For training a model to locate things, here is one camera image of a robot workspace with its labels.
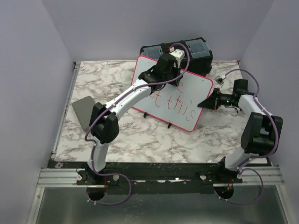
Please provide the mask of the pink framed whiteboard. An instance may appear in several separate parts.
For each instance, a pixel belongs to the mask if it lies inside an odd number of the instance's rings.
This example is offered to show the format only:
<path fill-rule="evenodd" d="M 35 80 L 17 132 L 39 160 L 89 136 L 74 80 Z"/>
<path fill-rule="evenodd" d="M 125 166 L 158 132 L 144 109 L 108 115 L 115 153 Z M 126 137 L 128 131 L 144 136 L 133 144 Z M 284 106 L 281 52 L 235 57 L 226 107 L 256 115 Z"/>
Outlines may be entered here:
<path fill-rule="evenodd" d="M 211 79 L 187 71 L 178 86 L 167 84 L 133 108 L 192 132 L 202 113 L 198 104 L 210 95 L 213 85 Z"/>

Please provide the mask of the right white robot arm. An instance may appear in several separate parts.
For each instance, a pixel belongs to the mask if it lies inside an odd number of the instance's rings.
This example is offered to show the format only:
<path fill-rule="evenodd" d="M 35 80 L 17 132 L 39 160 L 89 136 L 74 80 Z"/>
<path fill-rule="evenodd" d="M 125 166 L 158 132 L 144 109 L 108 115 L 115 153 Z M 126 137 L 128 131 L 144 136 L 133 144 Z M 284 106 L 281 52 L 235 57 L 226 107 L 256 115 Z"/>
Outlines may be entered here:
<path fill-rule="evenodd" d="M 212 94 L 198 107 L 217 110 L 220 106 L 232 106 L 241 109 L 248 116 L 247 124 L 241 136 L 240 147 L 229 156 L 222 158 L 215 171 L 215 178 L 221 183 L 227 182 L 232 173 L 257 158 L 273 155 L 279 143 L 283 119 L 269 113 L 258 101 L 256 95 L 248 91 L 248 81 L 234 81 L 232 94 L 221 93 L 214 88 Z"/>

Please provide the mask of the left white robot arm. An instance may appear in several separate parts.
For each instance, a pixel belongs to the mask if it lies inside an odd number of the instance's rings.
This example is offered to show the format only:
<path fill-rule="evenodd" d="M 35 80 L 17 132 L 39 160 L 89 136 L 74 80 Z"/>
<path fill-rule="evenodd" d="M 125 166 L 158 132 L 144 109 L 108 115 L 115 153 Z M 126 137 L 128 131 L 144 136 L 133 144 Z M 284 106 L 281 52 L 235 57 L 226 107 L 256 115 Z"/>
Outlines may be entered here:
<path fill-rule="evenodd" d="M 119 134 L 119 120 L 137 102 L 150 96 L 166 84 L 178 85 L 183 74 L 181 61 L 185 53 L 179 49 L 163 53 L 157 63 L 138 76 L 138 79 L 115 99 L 106 104 L 96 103 L 93 107 L 90 127 L 85 134 L 85 141 L 92 141 L 93 148 L 88 161 L 91 169 L 87 178 L 93 184 L 103 181 L 102 169 L 106 166 L 109 144 Z"/>

